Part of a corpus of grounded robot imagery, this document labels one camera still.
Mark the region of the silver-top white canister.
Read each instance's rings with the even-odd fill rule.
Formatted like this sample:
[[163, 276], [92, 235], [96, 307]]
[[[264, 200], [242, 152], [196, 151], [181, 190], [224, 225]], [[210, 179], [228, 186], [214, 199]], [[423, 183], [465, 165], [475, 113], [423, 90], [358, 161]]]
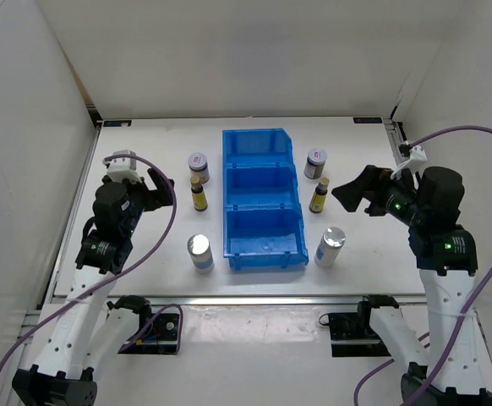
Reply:
[[214, 260], [209, 239], [201, 233], [191, 236], [187, 250], [198, 273], [209, 273], [214, 267]]
[[346, 242], [346, 234], [336, 227], [327, 228], [321, 235], [314, 261], [323, 268], [331, 268]]

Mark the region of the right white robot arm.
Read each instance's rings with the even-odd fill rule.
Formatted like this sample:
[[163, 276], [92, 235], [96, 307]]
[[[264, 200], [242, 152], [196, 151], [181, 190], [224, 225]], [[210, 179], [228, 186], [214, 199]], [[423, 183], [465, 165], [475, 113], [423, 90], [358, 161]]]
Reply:
[[408, 227], [409, 246], [424, 286], [429, 347], [415, 337], [390, 296], [361, 301], [355, 317], [358, 333], [379, 336], [402, 368], [403, 404], [492, 405], [468, 303], [477, 288], [476, 244], [456, 222], [465, 193], [462, 176], [449, 168], [428, 167], [415, 184], [407, 169], [395, 176], [388, 168], [368, 165], [331, 193], [348, 212], [367, 200], [369, 216], [391, 215]]

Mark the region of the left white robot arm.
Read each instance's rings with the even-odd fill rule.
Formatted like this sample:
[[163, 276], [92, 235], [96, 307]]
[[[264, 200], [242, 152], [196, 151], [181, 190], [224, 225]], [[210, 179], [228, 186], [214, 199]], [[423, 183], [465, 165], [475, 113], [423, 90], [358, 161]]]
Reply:
[[126, 273], [132, 237], [141, 216], [175, 207], [174, 182], [149, 168], [155, 189], [128, 169], [108, 173], [95, 192], [75, 259], [74, 280], [43, 350], [28, 370], [15, 372], [12, 387], [25, 405], [92, 405], [104, 367], [131, 337], [150, 334], [150, 306], [138, 296], [108, 304], [107, 296]]

